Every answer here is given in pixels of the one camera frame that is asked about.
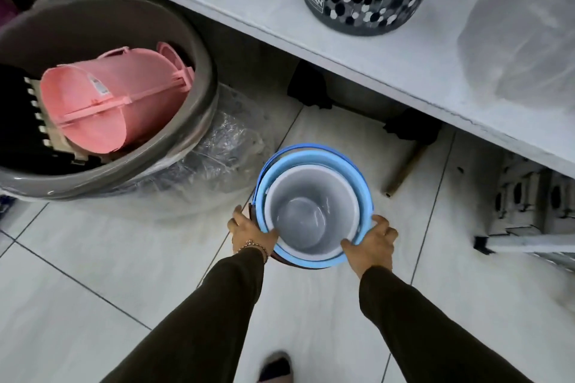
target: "shoe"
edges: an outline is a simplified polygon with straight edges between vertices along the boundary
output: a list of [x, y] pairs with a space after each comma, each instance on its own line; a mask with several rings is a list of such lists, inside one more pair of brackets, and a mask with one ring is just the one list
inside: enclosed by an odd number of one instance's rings
[[293, 383], [293, 369], [286, 352], [277, 352], [267, 358], [258, 383]]

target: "white shelf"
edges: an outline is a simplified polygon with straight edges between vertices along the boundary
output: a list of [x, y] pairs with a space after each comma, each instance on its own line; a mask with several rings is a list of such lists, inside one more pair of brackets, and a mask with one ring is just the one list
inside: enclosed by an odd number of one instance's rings
[[477, 0], [424, 0], [380, 37], [320, 23], [304, 0], [171, 0], [575, 178], [575, 116], [469, 88], [456, 40]]

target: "pink bucket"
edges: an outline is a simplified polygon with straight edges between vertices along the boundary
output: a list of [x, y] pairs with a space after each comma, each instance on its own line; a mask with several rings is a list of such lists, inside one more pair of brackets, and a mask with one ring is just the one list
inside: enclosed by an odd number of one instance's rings
[[182, 106], [194, 71], [175, 50], [127, 47], [46, 70], [42, 100], [76, 145], [105, 154], [159, 132]]

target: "black cloth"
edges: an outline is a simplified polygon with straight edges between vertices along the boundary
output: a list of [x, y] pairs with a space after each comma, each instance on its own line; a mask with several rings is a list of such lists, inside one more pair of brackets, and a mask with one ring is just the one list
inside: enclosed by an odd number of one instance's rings
[[[262, 281], [258, 249], [222, 259], [102, 383], [233, 382]], [[365, 272], [359, 304], [408, 383], [530, 381], [385, 268]]]

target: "clear plastic bag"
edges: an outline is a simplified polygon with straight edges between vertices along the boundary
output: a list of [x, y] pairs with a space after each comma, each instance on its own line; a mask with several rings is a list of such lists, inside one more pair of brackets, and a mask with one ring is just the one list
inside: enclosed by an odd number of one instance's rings
[[208, 132], [183, 159], [166, 169], [75, 207], [133, 219], [165, 219], [206, 212], [255, 185], [273, 153], [270, 121], [248, 97], [225, 85]]
[[479, 0], [459, 37], [477, 96], [575, 109], [575, 0]]

